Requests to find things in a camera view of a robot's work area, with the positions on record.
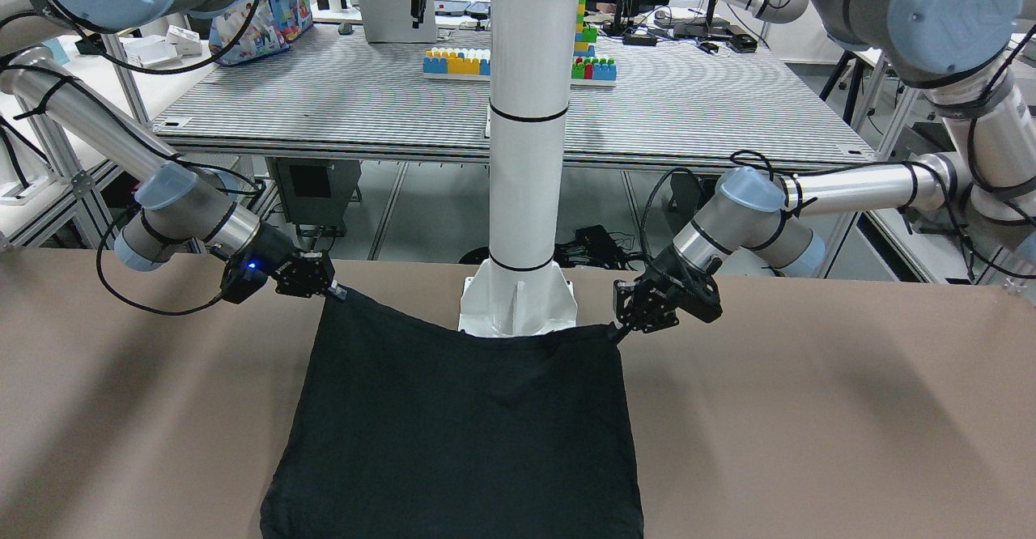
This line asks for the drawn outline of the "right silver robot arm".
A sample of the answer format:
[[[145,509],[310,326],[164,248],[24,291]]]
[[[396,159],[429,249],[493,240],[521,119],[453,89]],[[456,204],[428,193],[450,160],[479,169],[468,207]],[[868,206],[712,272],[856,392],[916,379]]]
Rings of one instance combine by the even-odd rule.
[[[137,178],[139,211],[113,237],[130,270],[152,271],[198,242],[225,263],[218,299],[240,303],[267,281],[281,295],[344,299],[329,255],[307,252],[232,198],[207,167],[191,165],[149,125],[60,66],[47,39],[86,29],[115,34],[165,15],[221,11],[235,0],[2,0],[2,91],[81,138]]]

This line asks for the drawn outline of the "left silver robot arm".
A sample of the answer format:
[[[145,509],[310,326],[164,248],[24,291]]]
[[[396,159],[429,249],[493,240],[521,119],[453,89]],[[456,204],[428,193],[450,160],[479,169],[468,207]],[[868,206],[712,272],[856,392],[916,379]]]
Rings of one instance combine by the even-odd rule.
[[[874,78],[895,70],[906,93],[885,130],[877,160],[804,175],[732,153],[714,196],[631,282],[614,285],[612,337],[678,323],[678,311],[721,315],[713,274],[744,248],[784,276],[829,270],[821,236],[800,214],[944,210],[966,271],[981,252],[963,230],[984,231],[1013,253],[1007,278],[1034,277],[1034,119],[1013,61],[1033,39],[1017,36],[1034,0],[717,0],[766,23],[813,5],[841,61],[877,52]]]

